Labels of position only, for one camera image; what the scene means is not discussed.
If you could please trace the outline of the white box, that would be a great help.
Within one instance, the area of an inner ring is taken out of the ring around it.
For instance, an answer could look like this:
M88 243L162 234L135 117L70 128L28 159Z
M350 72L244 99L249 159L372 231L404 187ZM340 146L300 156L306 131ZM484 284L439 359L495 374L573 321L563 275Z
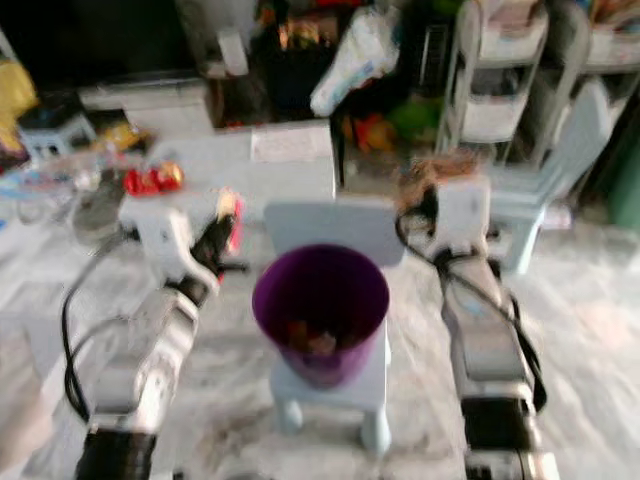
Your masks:
M209 86L198 79L79 91L88 110L123 110L129 123L161 138L212 134L209 95Z

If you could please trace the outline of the yellow bag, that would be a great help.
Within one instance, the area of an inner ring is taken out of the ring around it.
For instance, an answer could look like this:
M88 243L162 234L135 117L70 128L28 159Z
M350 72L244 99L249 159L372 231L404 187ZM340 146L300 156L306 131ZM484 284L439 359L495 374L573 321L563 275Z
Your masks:
M18 61L0 64L0 145L9 154L23 150L18 118L38 104L35 86Z

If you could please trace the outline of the white shelf rack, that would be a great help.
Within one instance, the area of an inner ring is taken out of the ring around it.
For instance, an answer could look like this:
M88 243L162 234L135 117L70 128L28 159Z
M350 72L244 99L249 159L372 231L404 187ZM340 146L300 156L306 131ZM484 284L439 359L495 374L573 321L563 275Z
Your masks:
M436 151L490 147L495 165L547 163L576 95L570 0L466 0L454 23Z

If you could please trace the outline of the red printed brown cardboard piece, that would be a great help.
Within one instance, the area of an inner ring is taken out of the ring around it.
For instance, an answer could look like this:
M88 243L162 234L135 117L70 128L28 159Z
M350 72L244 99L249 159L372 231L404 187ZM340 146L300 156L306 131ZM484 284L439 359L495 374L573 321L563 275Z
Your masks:
M216 205L215 216L219 212L234 212L236 214L236 241L238 241L239 248L241 248L241 218L243 211L242 197L234 192L233 189L219 189L218 191L218 205Z

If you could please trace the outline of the pale blue plastic chair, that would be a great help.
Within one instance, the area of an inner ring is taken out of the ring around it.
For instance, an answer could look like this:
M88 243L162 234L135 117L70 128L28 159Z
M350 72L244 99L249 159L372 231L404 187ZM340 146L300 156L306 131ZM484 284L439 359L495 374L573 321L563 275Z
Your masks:
M279 242L278 239L271 237L268 230L271 246L276 253L275 259L271 262L285 252L310 246L310 244L338 244L369 257L380 270L396 266L403 259L404 251L396 242L396 233L393 230L394 218L396 218L396 211L393 207L378 204L378 202L369 204L369 202L335 201L332 206L334 236L329 241L307 244ZM387 370L390 364L390 347L385 321L381 325L380 332L375 335L371 356L360 375L338 388L311 387L301 379L301 376L294 374L285 366L280 353L279 356L278 364L271 370L269 384L275 404L276 422L280 430L284 433L297 433L305 424L305 417L301 411L302 404L324 404L324 406L361 412L364 420L360 426L360 439L364 447L375 456L383 456L389 451L390 442L392 442L387 415Z

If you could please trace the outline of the purple plastic rubbish bin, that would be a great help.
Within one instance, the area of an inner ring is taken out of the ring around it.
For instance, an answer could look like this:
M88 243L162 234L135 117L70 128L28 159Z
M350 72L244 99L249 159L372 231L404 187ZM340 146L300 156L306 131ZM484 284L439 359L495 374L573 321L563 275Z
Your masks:
M369 362L387 317L390 289L374 261L338 244L310 244L283 253L257 280L252 314L285 366L319 389L355 380ZM285 325L306 321L347 335L332 356L298 355L285 346Z

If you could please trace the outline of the white low cabinet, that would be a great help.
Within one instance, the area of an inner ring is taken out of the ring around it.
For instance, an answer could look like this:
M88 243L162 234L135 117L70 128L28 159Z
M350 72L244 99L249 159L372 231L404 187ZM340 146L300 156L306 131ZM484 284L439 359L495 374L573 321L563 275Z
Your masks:
M269 230L279 242L326 242L334 236L337 165L325 122L165 138L148 160L178 165L183 187L170 195L125 196L116 210L125 228L174 214L198 236L214 216L216 197L229 189L241 197L244 223Z

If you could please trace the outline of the white plastic bag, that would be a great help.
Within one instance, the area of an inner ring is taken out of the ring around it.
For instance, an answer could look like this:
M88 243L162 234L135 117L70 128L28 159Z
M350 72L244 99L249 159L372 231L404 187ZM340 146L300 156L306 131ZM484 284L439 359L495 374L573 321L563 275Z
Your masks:
M352 90L396 69L401 10L390 5L361 6L342 36L334 60L310 97L312 113L330 116Z

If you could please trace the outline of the crumpled brown trash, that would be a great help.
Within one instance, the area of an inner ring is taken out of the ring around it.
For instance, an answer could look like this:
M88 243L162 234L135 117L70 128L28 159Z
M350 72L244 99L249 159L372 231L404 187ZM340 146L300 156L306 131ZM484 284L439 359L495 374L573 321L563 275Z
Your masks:
M346 347L347 340L347 335L306 321L289 321L285 325L285 346L298 355L332 356Z

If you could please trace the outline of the red packets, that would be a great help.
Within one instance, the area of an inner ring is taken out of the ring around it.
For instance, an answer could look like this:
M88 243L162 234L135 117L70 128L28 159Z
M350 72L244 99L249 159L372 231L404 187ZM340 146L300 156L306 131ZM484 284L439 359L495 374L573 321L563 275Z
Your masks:
M133 197L169 195L182 189L184 183L186 174L175 163L159 163L128 170L122 182L125 193Z

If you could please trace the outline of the brown paper bag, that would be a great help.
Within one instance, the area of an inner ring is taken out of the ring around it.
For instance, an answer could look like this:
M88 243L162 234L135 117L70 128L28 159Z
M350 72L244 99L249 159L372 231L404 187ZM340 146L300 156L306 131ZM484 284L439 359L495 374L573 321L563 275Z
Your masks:
M416 209L433 191L436 184L454 177L470 177L479 169L479 156L474 151L456 148L443 154L413 156L396 173L396 210Z

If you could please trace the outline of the small grey stool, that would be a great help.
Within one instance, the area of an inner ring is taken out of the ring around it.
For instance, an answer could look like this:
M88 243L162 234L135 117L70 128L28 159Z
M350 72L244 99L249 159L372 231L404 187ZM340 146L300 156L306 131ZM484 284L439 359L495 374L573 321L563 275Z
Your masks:
M18 116L17 131L32 161L73 154L77 146L91 145L97 138L79 100L49 102L24 111Z

